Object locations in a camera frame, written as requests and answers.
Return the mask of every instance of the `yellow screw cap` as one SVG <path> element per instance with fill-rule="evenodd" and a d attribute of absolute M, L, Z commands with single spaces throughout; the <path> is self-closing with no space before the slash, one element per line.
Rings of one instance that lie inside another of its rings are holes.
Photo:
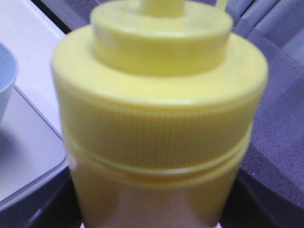
<path fill-rule="evenodd" d="M 194 1 L 95 8 L 92 25 L 54 52 L 70 150 L 158 174 L 216 167 L 244 152 L 267 62 L 231 26 L 228 14 Z"/>

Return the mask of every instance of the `white bowl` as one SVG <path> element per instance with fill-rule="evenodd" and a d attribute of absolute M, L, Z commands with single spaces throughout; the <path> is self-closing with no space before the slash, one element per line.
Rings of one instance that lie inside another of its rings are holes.
<path fill-rule="evenodd" d="M 17 72 L 16 58 L 7 47 L 0 43 L 0 121 L 14 87 Z"/>

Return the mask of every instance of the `plastic container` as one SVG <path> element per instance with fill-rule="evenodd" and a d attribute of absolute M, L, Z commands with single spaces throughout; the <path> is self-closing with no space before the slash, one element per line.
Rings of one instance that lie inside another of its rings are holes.
<path fill-rule="evenodd" d="M 11 51 L 0 43 L 0 122 L 17 78 L 18 64 Z"/>
<path fill-rule="evenodd" d="M 91 18 L 52 64 L 86 227 L 216 226 L 266 86 L 263 54 L 194 1 L 111 1 Z"/>

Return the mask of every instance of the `yellow squeeze bottle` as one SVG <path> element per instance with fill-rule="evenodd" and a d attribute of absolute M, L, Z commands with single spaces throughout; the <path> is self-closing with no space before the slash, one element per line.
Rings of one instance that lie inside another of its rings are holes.
<path fill-rule="evenodd" d="M 85 227 L 216 226 L 266 86 L 263 54 L 194 1 L 111 1 L 91 22 L 52 62 Z"/>

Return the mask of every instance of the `white surface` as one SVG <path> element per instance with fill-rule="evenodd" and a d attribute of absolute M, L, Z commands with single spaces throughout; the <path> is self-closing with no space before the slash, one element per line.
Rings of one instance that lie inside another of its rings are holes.
<path fill-rule="evenodd" d="M 62 140 L 13 90 L 0 125 L 0 211 L 65 161 Z"/>
<path fill-rule="evenodd" d="M 16 85 L 61 132 L 50 65 L 64 33 L 30 0 L 0 0 L 0 5 L 0 42 L 18 61 Z"/>

